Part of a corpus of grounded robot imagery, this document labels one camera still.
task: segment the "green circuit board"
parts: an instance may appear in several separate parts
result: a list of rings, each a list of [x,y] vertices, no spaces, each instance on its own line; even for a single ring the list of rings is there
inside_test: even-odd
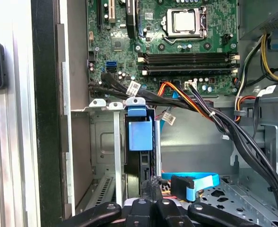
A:
[[[138,50],[139,52],[149,53],[206,53],[206,52],[232,52],[237,53],[237,27],[236,27],[236,0],[140,0],[139,6],[139,26],[138,38],[130,39],[126,24],[125,5],[118,0],[115,1],[115,23],[104,20],[104,15],[108,12],[104,9],[104,4],[108,0],[100,0],[102,3],[102,25],[97,28],[97,4],[99,0],[88,0],[87,2],[87,26],[88,26],[88,48],[94,52],[96,61],[94,70],[89,70],[90,81],[100,81],[100,75],[105,70],[106,61],[117,61],[118,71],[126,73],[127,77],[120,80],[122,84],[128,86],[130,78],[140,83],[144,88],[157,93],[161,81],[179,80],[188,81],[194,78],[200,78],[199,75],[169,75],[143,76],[138,70]],[[165,32],[162,30],[161,21],[168,9],[193,9],[201,6],[207,8],[207,30],[208,35],[204,40],[186,40],[176,42],[173,45],[163,40]],[[147,28],[145,37],[142,37],[142,31]],[[233,34],[228,44],[222,44],[224,34]],[[159,50],[159,45],[165,46],[164,50]],[[182,45],[190,44],[192,48],[186,50],[180,49]],[[232,95],[236,93],[233,85],[234,75],[207,75],[208,81],[197,82],[197,90],[202,95]],[[171,96],[170,89],[165,91],[166,96]]]

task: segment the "motherboard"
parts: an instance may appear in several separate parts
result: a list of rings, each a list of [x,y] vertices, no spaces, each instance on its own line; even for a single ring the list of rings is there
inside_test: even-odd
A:
[[[155,93],[171,81],[202,95],[235,94],[236,19],[236,0],[88,0],[89,80],[101,84],[111,72]]]

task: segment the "cpu socket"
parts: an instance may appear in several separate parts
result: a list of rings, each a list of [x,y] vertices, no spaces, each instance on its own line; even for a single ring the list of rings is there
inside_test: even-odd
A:
[[[204,39],[207,37],[206,7],[168,9],[166,16],[162,18],[161,26],[167,35],[164,40],[170,44],[174,44],[177,40]]]

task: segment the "blue ribbon cable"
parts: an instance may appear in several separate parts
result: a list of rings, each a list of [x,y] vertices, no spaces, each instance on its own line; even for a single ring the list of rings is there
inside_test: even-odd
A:
[[[179,96],[178,93],[177,93],[176,91],[174,91],[174,92],[173,92],[173,98],[178,98],[178,96]],[[173,109],[172,107],[168,107],[168,108],[166,109],[166,112],[171,113],[172,109]],[[160,120],[160,132],[162,132],[164,123],[165,123],[165,121],[161,119],[161,120]]]
[[[196,200],[196,192],[216,187],[220,184],[220,177],[215,173],[162,173],[162,179],[170,180],[172,176],[193,177],[194,188],[186,188],[186,199],[188,201]]]

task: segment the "ram slot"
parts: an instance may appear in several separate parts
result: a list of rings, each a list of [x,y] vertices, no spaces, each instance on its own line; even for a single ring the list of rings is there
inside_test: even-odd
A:
[[[237,71],[236,64],[228,64],[226,66],[216,65],[200,65],[200,66],[138,66],[143,75],[200,75],[200,74],[231,74]]]
[[[199,63],[227,63],[232,61],[234,55],[226,53],[210,54],[138,54],[138,62],[147,64],[199,64]]]
[[[116,23],[115,17],[115,0],[109,0],[109,22]]]
[[[102,2],[101,0],[97,0],[97,26],[99,30],[101,30],[102,28],[102,20],[103,20]]]

